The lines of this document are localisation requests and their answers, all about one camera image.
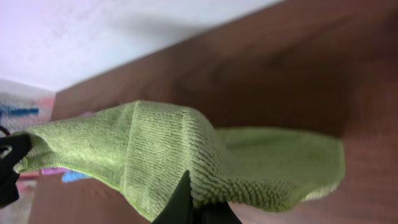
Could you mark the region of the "blue folded cloth in stack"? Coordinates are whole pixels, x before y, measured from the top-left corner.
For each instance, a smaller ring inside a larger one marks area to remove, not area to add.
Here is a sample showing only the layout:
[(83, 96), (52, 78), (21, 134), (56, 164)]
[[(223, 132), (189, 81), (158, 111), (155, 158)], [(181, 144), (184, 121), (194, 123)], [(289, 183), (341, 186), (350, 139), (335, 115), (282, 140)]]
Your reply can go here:
[(81, 172), (77, 172), (74, 170), (67, 170), (62, 175), (62, 182), (63, 183), (72, 183), (82, 179), (89, 179), (90, 176), (83, 174)]

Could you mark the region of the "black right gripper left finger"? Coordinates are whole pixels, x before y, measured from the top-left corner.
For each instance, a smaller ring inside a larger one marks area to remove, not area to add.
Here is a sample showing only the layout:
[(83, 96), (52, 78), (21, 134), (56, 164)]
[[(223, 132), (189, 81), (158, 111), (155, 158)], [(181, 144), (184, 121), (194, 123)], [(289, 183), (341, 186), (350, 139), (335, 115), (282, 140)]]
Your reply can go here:
[(169, 202), (152, 224), (193, 223), (193, 202), (189, 174), (188, 170), (183, 173)]

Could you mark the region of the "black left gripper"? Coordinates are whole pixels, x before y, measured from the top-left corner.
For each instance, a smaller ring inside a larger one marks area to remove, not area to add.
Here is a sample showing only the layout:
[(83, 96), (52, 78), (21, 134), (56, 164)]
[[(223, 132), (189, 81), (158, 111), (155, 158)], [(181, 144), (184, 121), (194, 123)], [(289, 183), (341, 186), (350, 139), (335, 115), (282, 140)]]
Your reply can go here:
[(1, 208), (4, 208), (19, 199), (19, 191), (16, 185), (20, 177), (14, 170), (14, 166), (21, 161), (32, 149), (30, 137), (26, 134), (11, 136), (10, 132), (1, 126), (1, 153), (9, 151), (1, 157)]

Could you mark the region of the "purple folded cloth on stack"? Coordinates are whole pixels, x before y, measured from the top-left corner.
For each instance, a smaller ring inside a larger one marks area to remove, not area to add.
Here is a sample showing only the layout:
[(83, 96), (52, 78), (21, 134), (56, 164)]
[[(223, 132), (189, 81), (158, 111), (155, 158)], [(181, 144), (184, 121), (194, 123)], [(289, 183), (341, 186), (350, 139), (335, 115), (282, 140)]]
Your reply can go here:
[(68, 169), (61, 168), (61, 167), (52, 167), (52, 168), (42, 169), (41, 172), (43, 175), (54, 175), (54, 174), (64, 173), (67, 170)]

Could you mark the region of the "green microfiber cloth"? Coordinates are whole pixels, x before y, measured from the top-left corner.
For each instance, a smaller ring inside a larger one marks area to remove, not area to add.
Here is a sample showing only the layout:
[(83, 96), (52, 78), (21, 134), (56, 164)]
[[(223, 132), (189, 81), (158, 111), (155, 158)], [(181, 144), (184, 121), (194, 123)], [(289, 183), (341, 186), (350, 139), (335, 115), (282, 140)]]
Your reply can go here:
[(215, 129), (199, 111), (135, 101), (26, 129), (31, 151), (17, 172), (62, 167), (94, 177), (154, 220), (189, 172), (196, 207), (235, 202), (267, 212), (335, 190), (343, 143), (280, 128)]

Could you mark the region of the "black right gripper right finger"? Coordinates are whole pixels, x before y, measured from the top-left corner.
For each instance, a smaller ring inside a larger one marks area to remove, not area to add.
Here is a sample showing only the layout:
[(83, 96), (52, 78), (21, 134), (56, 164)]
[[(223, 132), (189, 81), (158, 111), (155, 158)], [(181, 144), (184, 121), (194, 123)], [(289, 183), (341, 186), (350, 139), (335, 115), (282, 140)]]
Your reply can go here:
[(227, 202), (217, 202), (196, 208), (194, 224), (242, 224), (242, 222)]

